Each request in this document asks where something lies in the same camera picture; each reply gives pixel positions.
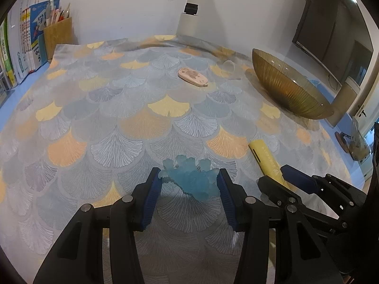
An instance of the white wall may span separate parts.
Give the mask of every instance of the white wall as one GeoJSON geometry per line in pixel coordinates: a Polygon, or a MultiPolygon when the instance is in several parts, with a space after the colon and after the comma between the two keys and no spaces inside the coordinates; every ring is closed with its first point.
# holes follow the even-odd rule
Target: white wall
{"type": "Polygon", "coordinates": [[[187,0],[61,0],[71,3],[78,43],[175,34],[187,0]]]}
{"type": "MultiPolygon", "coordinates": [[[[186,0],[62,0],[71,2],[79,43],[175,34],[186,0]]],[[[196,37],[251,56],[259,48],[283,58],[331,92],[326,71],[292,44],[306,0],[202,0],[196,37]]],[[[336,82],[331,79],[333,88],[336,82]]]]}

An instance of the glass bowl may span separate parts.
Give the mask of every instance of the glass bowl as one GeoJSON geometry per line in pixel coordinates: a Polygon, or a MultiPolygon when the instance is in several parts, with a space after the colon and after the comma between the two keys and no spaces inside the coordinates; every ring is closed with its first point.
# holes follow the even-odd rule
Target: glass bowl
{"type": "Polygon", "coordinates": [[[333,115],[328,100],[297,70],[271,54],[253,49],[255,73],[277,103],[293,114],[321,120],[333,115]]]}

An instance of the metal screw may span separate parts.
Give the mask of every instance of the metal screw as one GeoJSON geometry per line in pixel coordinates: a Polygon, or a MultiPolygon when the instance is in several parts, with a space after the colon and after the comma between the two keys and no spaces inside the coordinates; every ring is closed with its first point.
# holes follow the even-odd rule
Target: metal screw
{"type": "Polygon", "coordinates": [[[288,206],[287,206],[287,210],[288,210],[289,212],[296,212],[298,209],[296,208],[295,205],[288,205],[288,206]]]}
{"type": "Polygon", "coordinates": [[[84,212],[86,212],[86,211],[88,211],[88,210],[90,210],[90,209],[91,209],[91,204],[84,204],[84,205],[82,205],[81,208],[80,208],[80,210],[81,210],[81,211],[84,211],[84,212]]]}
{"type": "Polygon", "coordinates": [[[257,201],[257,200],[256,200],[255,197],[253,197],[253,196],[247,196],[247,197],[245,198],[245,202],[246,202],[247,204],[255,204],[256,201],[257,201]]]}
{"type": "Polygon", "coordinates": [[[133,197],[132,197],[131,195],[124,195],[124,196],[122,197],[122,201],[123,201],[124,203],[129,203],[129,202],[133,201],[133,197]]]}

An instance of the bedspread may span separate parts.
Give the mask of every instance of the bedspread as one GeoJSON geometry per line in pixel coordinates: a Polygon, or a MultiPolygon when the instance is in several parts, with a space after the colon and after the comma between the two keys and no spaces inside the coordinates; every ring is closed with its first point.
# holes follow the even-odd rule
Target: bedspread
{"type": "MultiPolygon", "coordinates": [[[[1,247],[32,283],[82,204],[112,204],[178,154],[210,159],[268,203],[248,149],[254,139],[263,139],[280,165],[350,181],[319,121],[278,107],[250,57],[173,35],[58,45],[1,133],[1,247]],[[178,78],[181,67],[205,75],[208,86],[178,78]]],[[[233,282],[243,233],[228,226],[219,197],[199,202],[169,182],[151,225],[135,239],[146,283],[220,284],[233,282]]],[[[103,253],[110,283],[106,230],[103,253]]]]}

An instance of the book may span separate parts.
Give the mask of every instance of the book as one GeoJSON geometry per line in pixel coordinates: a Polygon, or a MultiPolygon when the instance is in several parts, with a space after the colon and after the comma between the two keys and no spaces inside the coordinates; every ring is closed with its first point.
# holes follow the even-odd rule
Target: book
{"type": "Polygon", "coordinates": [[[8,12],[8,44],[14,75],[18,83],[21,83],[28,74],[28,63],[22,50],[22,25],[20,12],[22,0],[17,0],[8,12]]]}
{"type": "Polygon", "coordinates": [[[9,81],[11,82],[12,87],[15,87],[18,83],[14,76],[12,61],[9,57],[9,49],[8,49],[8,38],[6,33],[6,21],[7,18],[4,19],[3,23],[0,25],[0,43],[1,43],[1,55],[4,61],[4,67],[9,81]]]}
{"type": "MultiPolygon", "coordinates": [[[[41,37],[44,32],[44,28],[46,27],[46,5],[48,1],[40,2],[35,5],[32,5],[28,8],[27,11],[27,20],[29,24],[27,24],[28,28],[28,49],[32,53],[32,65],[34,70],[37,70],[42,66],[42,61],[46,63],[46,58],[41,60],[41,56],[46,56],[44,41],[41,43],[41,37]]],[[[54,7],[56,9],[59,8],[59,0],[54,0],[54,7]]]]}
{"type": "Polygon", "coordinates": [[[7,76],[6,72],[2,71],[2,69],[5,69],[5,67],[4,67],[3,58],[2,58],[1,55],[2,54],[1,54],[1,50],[0,50],[1,82],[2,82],[5,90],[10,90],[12,88],[11,83],[9,82],[9,79],[8,79],[8,76],[7,76]]]}
{"type": "Polygon", "coordinates": [[[32,44],[30,42],[30,7],[26,9],[25,16],[25,42],[27,53],[29,56],[30,70],[29,72],[35,71],[36,67],[34,65],[33,53],[32,53],[32,44]]]}
{"type": "Polygon", "coordinates": [[[28,75],[30,66],[25,49],[25,14],[23,13],[33,4],[46,0],[16,0],[8,12],[8,43],[9,55],[13,64],[18,83],[21,83],[28,75]]]}

